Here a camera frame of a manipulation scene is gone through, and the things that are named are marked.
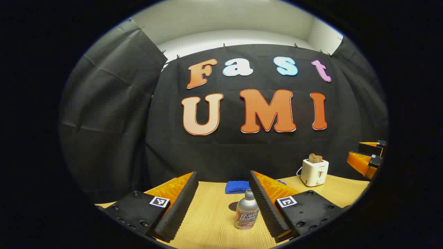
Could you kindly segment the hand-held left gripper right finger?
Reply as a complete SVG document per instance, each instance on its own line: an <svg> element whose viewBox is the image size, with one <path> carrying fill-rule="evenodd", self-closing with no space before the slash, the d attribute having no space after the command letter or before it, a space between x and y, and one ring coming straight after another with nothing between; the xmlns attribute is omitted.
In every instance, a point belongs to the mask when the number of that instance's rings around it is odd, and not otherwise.
<svg viewBox="0 0 443 249"><path fill-rule="evenodd" d="M310 233L344 212L314 190L300 192L253 170L249 185L277 243Z"/></svg>

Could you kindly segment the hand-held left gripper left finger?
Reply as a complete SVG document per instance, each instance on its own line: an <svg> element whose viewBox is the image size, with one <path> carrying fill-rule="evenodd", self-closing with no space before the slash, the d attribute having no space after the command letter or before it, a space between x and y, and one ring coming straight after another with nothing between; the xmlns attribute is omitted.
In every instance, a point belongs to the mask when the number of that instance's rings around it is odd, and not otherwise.
<svg viewBox="0 0 443 249"><path fill-rule="evenodd" d="M98 205L98 209L135 233L170 242L197 188L197 172L190 172L149 191L133 191L107 207Z"/></svg>

